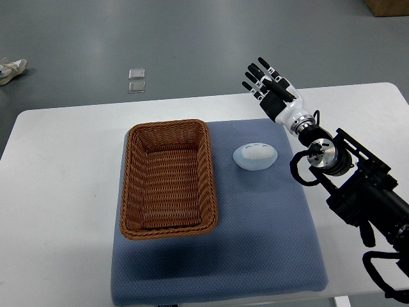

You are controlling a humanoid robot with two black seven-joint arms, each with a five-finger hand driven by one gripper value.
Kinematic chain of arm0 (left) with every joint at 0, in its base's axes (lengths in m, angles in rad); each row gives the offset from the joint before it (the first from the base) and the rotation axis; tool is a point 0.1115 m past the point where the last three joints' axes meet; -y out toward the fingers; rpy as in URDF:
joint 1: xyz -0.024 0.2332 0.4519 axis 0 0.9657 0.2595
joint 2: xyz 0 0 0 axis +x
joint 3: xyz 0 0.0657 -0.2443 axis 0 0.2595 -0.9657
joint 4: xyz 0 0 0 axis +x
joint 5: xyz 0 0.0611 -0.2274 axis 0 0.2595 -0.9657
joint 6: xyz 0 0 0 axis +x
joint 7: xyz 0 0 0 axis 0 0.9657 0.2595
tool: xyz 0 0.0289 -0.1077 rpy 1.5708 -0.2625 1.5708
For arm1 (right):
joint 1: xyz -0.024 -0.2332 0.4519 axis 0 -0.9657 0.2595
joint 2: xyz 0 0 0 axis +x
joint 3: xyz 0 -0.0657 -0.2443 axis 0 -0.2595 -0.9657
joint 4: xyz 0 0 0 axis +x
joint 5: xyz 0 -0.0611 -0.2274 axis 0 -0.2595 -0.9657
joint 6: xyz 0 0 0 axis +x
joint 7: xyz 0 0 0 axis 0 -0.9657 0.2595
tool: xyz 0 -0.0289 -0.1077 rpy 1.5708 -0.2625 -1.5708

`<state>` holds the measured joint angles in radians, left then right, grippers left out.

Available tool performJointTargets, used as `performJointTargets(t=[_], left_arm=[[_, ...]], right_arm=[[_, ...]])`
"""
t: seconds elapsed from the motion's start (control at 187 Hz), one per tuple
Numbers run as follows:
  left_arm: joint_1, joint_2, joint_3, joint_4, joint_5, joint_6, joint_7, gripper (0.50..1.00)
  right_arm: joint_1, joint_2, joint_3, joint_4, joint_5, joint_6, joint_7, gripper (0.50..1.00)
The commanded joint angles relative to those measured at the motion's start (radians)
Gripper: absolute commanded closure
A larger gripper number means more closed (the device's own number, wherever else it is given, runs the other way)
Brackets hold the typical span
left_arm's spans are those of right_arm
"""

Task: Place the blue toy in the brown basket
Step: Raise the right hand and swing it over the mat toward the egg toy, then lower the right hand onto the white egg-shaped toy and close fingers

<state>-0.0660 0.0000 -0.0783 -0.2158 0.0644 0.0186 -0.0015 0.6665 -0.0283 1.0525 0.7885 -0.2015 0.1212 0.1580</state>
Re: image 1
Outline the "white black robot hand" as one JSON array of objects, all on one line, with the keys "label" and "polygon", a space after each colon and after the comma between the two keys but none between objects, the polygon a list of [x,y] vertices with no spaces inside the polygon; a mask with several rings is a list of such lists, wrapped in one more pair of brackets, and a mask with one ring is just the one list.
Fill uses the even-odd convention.
[{"label": "white black robot hand", "polygon": [[254,63],[247,67],[248,72],[245,73],[258,90],[246,81],[242,81],[242,86],[261,101],[259,105],[273,122],[285,126],[291,134],[299,134],[311,125],[311,114],[304,109],[304,99],[295,87],[262,57],[258,58],[258,62],[268,72],[267,75]]}]

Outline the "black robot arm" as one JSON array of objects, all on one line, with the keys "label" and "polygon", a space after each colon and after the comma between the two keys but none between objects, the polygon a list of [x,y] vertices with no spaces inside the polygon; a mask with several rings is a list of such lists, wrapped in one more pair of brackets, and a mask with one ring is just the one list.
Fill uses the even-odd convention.
[{"label": "black robot arm", "polygon": [[365,246],[375,246],[377,229],[394,248],[371,256],[408,260],[408,203],[394,192],[390,167],[342,129],[331,136],[321,128],[320,113],[306,111],[295,87],[263,58],[247,69],[243,86],[273,122],[305,146],[290,162],[293,178],[304,186],[322,185],[330,209],[359,228]]}]

